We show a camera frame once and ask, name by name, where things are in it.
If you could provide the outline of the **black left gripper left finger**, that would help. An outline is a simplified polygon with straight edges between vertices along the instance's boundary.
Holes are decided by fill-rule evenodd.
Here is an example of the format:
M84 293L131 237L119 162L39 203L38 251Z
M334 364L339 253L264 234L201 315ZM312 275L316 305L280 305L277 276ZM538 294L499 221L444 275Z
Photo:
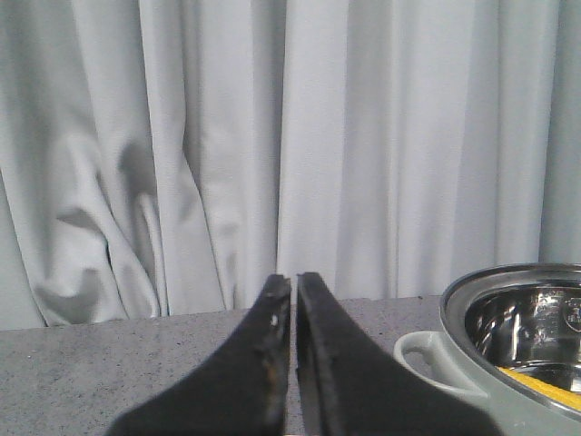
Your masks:
M282 435L290 368L291 283L268 277L205 362L117 418L110 435Z

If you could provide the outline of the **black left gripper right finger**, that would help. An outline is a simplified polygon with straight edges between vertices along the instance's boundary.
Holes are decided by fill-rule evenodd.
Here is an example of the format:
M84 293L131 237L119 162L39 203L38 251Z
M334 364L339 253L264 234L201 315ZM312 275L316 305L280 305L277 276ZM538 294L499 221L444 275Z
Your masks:
M483 411L422 381L350 318L316 272L297 282L296 353L309 435L498 435Z

